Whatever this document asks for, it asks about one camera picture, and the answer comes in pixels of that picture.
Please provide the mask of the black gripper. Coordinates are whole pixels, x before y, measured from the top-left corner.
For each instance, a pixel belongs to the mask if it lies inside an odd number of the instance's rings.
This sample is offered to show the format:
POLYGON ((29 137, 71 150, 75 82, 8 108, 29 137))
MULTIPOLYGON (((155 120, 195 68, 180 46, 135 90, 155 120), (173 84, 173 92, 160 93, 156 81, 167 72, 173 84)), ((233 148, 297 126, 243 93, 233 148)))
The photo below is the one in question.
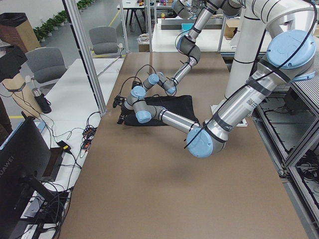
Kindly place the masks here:
POLYGON ((120 117, 117 121, 117 124, 122 124, 124 122, 124 119, 126 118, 126 116, 129 114, 130 114, 130 110, 127 109, 125 106, 121 106, 121 114, 120 114, 120 117))

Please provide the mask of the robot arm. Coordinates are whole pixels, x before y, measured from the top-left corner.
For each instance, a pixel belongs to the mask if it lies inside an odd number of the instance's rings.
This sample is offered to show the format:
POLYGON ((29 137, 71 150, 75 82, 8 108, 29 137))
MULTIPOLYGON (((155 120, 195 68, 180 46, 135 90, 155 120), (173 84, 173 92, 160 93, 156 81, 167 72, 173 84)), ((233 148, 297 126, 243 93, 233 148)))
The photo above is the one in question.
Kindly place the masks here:
POLYGON ((156 73, 157 84, 167 93, 173 95, 177 92, 177 85, 180 81, 197 65, 200 60, 200 48, 196 45, 196 39, 206 26, 208 20, 218 9, 228 18, 235 17, 239 14, 242 4, 237 0, 208 0, 205 6, 199 12, 195 23, 187 34, 183 35, 178 43, 177 50, 186 55, 188 60, 176 71, 173 77, 167 79, 163 73, 156 73))
POLYGON ((315 76, 313 68, 316 43, 310 32, 289 30, 275 36, 266 54, 257 64, 257 70, 246 84, 236 90, 203 124, 177 115, 165 107, 148 105, 146 90, 135 86, 123 100, 121 117, 130 111, 139 123, 157 119, 187 134, 186 148, 199 158, 220 152, 229 133, 278 86, 290 81, 303 81, 315 76))

